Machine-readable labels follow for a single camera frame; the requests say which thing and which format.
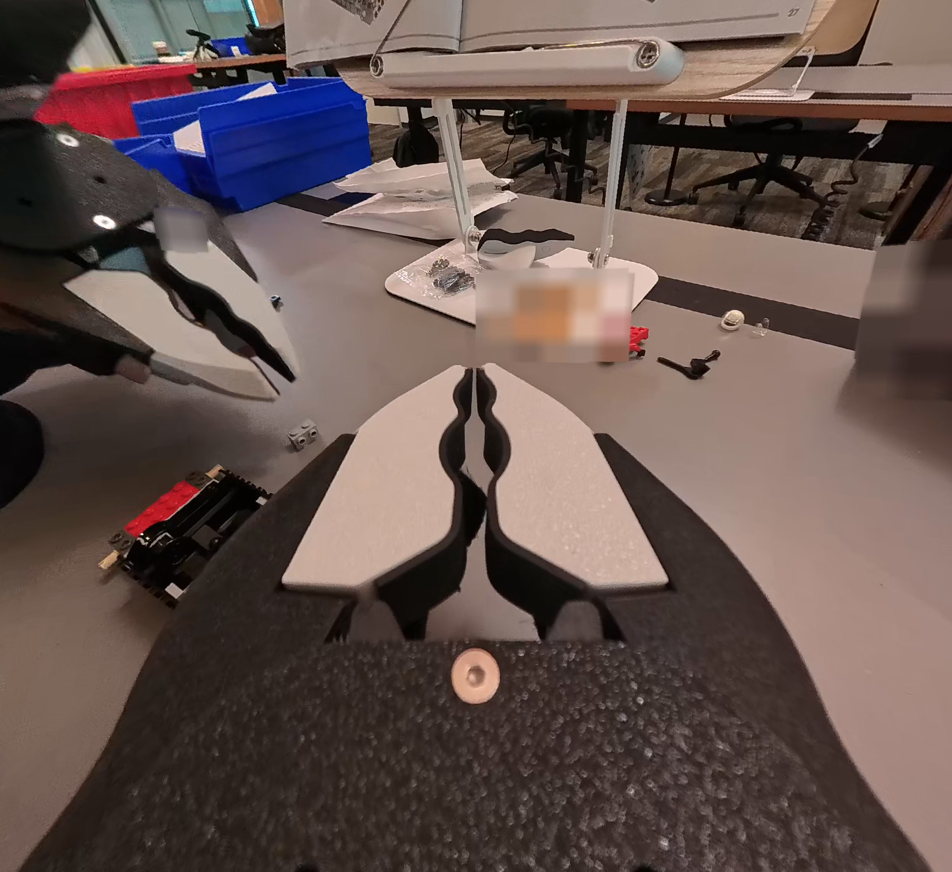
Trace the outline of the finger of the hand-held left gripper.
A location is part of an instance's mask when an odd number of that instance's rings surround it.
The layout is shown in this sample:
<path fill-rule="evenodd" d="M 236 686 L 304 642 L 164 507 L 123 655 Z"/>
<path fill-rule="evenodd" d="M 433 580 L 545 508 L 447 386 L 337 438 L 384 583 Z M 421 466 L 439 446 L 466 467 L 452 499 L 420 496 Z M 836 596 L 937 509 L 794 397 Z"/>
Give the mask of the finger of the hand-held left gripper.
<path fill-rule="evenodd" d="M 298 376 L 298 358 L 281 316 L 256 280 L 220 247 L 162 248 L 173 285 L 184 289 L 188 304 L 214 313 L 232 335 L 285 379 Z"/>
<path fill-rule="evenodd" d="M 243 400 L 274 400 L 278 390 L 249 359 L 173 306 L 168 292 L 139 271 L 93 269 L 65 289 L 151 350 L 155 375 Z"/>

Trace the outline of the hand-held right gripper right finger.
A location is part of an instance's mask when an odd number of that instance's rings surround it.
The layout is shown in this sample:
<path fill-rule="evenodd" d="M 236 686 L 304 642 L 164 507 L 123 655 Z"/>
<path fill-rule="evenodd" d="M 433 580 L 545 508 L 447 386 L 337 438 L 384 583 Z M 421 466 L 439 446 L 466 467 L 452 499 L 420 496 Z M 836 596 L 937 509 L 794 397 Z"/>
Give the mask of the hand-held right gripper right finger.
<path fill-rule="evenodd" d="M 595 433 L 502 366 L 478 371 L 487 578 L 546 636 L 565 604 L 605 616 L 616 596 L 669 586 L 660 557 Z"/>

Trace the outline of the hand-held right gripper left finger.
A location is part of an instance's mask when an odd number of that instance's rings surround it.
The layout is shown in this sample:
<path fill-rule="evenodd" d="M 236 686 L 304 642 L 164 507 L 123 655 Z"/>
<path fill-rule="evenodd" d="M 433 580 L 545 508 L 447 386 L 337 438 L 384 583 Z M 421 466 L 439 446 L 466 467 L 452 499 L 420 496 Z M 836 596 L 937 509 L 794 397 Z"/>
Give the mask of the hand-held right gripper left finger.
<path fill-rule="evenodd" d="M 461 587 L 485 496 L 463 471 L 473 370 L 450 366 L 354 435 L 281 584 L 426 616 Z"/>

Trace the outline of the toy brick car chassis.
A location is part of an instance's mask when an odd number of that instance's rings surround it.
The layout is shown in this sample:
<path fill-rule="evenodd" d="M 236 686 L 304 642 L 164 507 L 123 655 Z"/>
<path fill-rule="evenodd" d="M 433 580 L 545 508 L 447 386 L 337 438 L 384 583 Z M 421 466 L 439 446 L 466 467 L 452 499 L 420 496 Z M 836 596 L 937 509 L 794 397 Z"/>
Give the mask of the toy brick car chassis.
<path fill-rule="evenodd" d="M 221 465 L 189 474 L 109 540 L 99 563 L 174 608 L 222 545 L 271 498 Z"/>

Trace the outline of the grey desk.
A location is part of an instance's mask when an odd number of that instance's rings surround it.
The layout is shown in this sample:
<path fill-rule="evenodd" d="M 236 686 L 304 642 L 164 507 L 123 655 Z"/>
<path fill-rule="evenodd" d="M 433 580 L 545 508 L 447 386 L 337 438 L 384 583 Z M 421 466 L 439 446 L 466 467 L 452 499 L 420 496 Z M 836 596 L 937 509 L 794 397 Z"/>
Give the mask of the grey desk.
<path fill-rule="evenodd" d="M 44 425 L 35 481 L 2 511 L 2 870 L 17 870 L 113 732 L 173 613 L 98 562 L 110 536 L 220 462 L 275 492 L 325 443 L 471 358 L 468 326 L 391 297 L 426 253 L 329 225 L 314 199 L 232 217 L 302 375 L 278 402 L 70 367 L 12 398 Z M 628 366 L 509 365 L 613 436 L 730 546 L 768 595 L 867 782 L 950 870 L 950 405 L 893 400 L 845 349 L 645 301 Z M 720 350 L 701 379 L 687 365 Z M 305 419 L 322 444 L 295 452 Z"/>

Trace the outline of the long wooden office desk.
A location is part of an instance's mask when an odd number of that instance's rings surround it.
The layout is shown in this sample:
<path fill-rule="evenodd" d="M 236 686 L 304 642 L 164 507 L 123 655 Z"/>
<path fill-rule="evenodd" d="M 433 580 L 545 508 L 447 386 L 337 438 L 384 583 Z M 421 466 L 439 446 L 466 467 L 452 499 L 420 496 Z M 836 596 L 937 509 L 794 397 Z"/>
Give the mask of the long wooden office desk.
<path fill-rule="evenodd" d="M 847 160 L 872 140 L 859 128 L 814 131 L 810 123 L 864 122 L 880 125 L 882 139 L 864 154 L 866 162 L 916 165 L 924 172 L 895 213 L 887 234 L 890 246 L 929 240 L 950 214 L 951 66 L 950 64 L 857 65 L 813 67 L 804 86 L 812 95 L 796 101 L 635 100 L 628 106 L 621 141 L 707 151 L 779 153 L 789 157 Z M 754 125 L 729 129 L 711 125 L 663 124 L 662 114 L 694 117 L 785 118 L 801 129 L 774 134 Z"/>

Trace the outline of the red storage bin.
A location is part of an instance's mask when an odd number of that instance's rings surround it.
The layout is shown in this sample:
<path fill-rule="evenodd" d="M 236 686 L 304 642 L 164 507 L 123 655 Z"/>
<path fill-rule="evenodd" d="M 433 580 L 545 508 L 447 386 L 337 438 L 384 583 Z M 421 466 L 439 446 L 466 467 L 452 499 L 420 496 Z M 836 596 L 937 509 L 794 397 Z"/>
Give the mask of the red storage bin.
<path fill-rule="evenodd" d="M 35 115 L 45 125 L 69 125 L 83 132 L 121 140 L 139 135 L 132 104 L 187 94 L 193 64 L 117 67 L 60 76 Z"/>

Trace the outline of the nested blue storage bins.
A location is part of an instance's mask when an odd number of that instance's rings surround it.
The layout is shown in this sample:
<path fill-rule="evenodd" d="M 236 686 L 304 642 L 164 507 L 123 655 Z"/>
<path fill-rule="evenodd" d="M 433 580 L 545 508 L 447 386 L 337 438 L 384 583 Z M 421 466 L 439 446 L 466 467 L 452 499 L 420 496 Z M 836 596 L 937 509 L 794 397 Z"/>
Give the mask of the nested blue storage bins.
<path fill-rule="evenodd" d="M 193 121 L 223 129 L 208 156 L 179 152 L 188 192 L 229 211 L 249 211 L 333 183 L 370 165 L 366 101 L 340 78 L 295 78 L 277 94 L 228 103 L 254 84 L 132 104 L 141 136 L 173 135 Z"/>

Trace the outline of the black toy axle part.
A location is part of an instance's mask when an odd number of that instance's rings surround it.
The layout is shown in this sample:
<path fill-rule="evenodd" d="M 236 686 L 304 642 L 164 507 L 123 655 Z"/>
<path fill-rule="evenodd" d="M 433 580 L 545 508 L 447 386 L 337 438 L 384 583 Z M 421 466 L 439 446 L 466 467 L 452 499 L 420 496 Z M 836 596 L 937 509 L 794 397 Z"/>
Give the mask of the black toy axle part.
<path fill-rule="evenodd" d="M 692 358 L 687 365 L 677 363 L 667 357 L 657 357 L 657 363 L 661 366 L 673 369 L 676 372 L 689 379 L 701 379 L 710 370 L 710 366 L 720 359 L 720 350 L 713 350 L 709 355 L 702 358 Z"/>

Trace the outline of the black quilted pad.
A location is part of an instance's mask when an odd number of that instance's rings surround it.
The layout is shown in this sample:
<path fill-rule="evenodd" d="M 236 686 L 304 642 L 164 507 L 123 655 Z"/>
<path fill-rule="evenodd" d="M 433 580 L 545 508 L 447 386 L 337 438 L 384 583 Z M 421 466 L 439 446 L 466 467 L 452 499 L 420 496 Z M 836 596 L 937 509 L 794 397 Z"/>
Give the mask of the black quilted pad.
<path fill-rule="evenodd" d="M 1 508 L 35 479 L 45 458 L 43 427 L 24 406 L 1 400 Z"/>

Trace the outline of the wooden side table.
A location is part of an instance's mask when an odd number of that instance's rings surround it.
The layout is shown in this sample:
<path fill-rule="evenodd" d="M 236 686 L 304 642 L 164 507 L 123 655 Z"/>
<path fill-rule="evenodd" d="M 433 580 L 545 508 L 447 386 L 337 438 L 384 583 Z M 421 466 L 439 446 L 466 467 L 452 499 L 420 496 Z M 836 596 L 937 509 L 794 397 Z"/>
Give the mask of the wooden side table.
<path fill-rule="evenodd" d="M 224 57 L 192 63 L 195 70 L 187 78 L 196 90 L 230 87 L 249 83 L 249 73 L 259 72 L 276 84 L 288 79 L 288 63 L 284 54 Z"/>

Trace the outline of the clear plastic parts bag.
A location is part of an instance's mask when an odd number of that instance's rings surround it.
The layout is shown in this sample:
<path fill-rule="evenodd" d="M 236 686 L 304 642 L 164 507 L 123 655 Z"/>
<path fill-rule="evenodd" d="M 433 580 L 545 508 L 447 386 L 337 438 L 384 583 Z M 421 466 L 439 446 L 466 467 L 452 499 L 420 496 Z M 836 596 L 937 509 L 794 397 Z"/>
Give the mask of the clear plastic parts bag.
<path fill-rule="evenodd" d="M 398 272 L 400 281 L 424 298 L 457 296 L 475 286 L 478 263 L 462 252 L 438 251 Z"/>

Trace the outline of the black backpack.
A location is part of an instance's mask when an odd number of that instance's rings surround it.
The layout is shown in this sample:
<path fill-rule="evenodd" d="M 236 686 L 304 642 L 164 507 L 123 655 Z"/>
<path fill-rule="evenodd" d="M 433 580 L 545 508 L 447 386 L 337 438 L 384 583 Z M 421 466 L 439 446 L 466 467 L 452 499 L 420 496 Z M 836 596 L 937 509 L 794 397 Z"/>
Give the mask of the black backpack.
<path fill-rule="evenodd" d="M 440 145 L 431 128 L 433 123 L 430 119 L 408 123 L 393 145 L 391 157 L 396 166 L 404 168 L 440 163 Z"/>

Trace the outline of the grey black-edged plastic part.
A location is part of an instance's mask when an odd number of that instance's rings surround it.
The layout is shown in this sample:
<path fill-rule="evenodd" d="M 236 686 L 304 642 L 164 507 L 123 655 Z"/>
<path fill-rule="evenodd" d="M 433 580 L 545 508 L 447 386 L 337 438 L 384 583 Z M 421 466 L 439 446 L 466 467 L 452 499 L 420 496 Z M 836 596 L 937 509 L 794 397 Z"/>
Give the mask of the grey black-edged plastic part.
<path fill-rule="evenodd" d="M 575 237 L 556 228 L 508 231 L 490 227 L 479 239 L 477 259 L 484 268 L 521 269 L 574 247 Z"/>

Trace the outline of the black tape strip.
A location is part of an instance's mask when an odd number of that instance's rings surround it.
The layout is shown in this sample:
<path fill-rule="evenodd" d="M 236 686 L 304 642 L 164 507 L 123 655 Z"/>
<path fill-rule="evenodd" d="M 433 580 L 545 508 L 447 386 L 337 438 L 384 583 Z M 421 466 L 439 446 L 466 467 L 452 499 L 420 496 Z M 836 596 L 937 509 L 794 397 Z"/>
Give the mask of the black tape strip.
<path fill-rule="evenodd" d="M 773 331 L 853 351 L 858 342 L 859 318 L 745 294 L 732 295 L 709 285 L 660 276 L 647 300 L 720 318 L 728 304 L 741 304 L 746 315 L 769 319 Z"/>

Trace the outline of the black office chair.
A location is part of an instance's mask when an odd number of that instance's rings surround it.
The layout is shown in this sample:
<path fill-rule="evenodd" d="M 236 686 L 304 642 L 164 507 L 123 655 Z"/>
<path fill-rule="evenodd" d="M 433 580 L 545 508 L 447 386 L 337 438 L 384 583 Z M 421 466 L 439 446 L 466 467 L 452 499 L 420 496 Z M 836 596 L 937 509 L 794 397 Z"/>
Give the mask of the black office chair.
<path fill-rule="evenodd" d="M 567 148 L 575 122 L 575 112 L 564 106 L 544 103 L 523 103 L 504 111 L 502 128 L 509 142 L 526 138 L 541 145 L 535 152 L 513 162 L 506 156 L 501 169 L 513 180 L 541 167 L 551 177 L 553 199 L 565 199 L 570 172 L 589 191 L 601 187 L 598 169 L 593 164 L 580 166 L 569 160 Z"/>
<path fill-rule="evenodd" d="M 848 132 L 855 127 L 855 123 L 849 120 L 751 115 L 728 115 L 724 118 L 724 125 L 727 128 L 739 131 L 741 134 L 763 133 L 773 139 L 779 138 L 780 135 L 802 132 L 810 137 L 815 137 L 819 134 Z M 829 199 L 813 188 L 812 177 L 798 171 L 797 168 L 802 158 L 795 158 L 794 164 L 790 167 L 786 167 L 783 160 L 783 153 L 770 151 L 766 153 L 763 159 L 758 159 L 756 165 L 698 183 L 687 194 L 686 202 L 696 204 L 699 192 L 705 188 L 726 186 L 729 191 L 738 191 L 741 183 L 753 181 L 752 188 L 735 213 L 732 223 L 735 227 L 744 227 L 750 203 L 754 198 L 760 196 L 771 183 L 782 186 L 802 199 L 814 202 L 821 211 L 829 209 Z"/>

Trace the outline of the book stand with white base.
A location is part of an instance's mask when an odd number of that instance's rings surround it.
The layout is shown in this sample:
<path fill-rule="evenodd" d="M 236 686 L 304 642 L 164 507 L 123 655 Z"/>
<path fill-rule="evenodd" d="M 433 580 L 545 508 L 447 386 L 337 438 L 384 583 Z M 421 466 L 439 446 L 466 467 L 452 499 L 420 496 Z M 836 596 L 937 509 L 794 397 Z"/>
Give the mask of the book stand with white base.
<path fill-rule="evenodd" d="M 347 73 L 355 88 L 374 95 L 428 99 L 432 102 L 446 148 L 451 194 L 466 234 L 447 248 L 462 252 L 481 267 L 477 289 L 485 283 L 477 246 L 477 229 L 465 183 L 454 128 L 453 104 L 464 99 L 557 99 L 607 102 L 613 108 L 612 139 L 601 234 L 594 251 L 564 250 L 555 260 L 570 269 L 590 264 L 600 273 L 612 266 L 636 273 L 614 259 L 612 250 L 615 197 L 626 148 L 621 141 L 628 106 L 635 100 L 714 100 L 744 92 L 777 71 L 808 45 L 831 16 L 838 0 L 816 0 L 803 33 L 773 38 L 673 44 L 636 38 L 595 45 L 509 48 L 482 53 L 380 52 L 368 73 Z"/>

